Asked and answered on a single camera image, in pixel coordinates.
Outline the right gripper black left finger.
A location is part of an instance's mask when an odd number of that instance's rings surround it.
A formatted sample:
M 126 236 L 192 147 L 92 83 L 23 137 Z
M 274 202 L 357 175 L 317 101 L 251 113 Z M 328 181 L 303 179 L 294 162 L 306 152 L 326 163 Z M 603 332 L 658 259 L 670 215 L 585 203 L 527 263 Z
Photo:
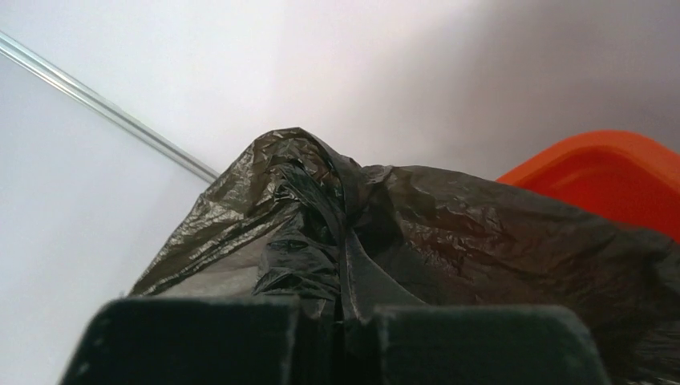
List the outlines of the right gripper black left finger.
M 112 301 L 62 383 L 331 384 L 333 313 L 294 296 Z

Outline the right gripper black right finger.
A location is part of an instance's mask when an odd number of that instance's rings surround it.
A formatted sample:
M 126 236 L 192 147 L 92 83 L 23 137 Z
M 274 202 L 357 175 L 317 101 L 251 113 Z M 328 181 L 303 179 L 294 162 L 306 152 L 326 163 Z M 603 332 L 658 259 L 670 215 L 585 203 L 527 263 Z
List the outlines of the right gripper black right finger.
M 561 306 L 429 306 L 366 254 L 339 262 L 352 384 L 607 384 L 586 326 Z

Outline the black plastic trash bag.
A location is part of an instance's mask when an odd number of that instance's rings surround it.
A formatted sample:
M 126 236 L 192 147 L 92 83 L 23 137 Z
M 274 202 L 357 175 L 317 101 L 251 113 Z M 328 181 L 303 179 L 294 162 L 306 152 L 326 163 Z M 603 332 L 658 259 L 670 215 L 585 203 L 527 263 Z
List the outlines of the black plastic trash bag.
M 616 384 L 679 381 L 679 246 L 528 190 L 362 166 L 300 128 L 256 138 L 203 193 L 132 295 L 292 294 L 356 317 L 366 257 L 429 305 L 560 305 Z

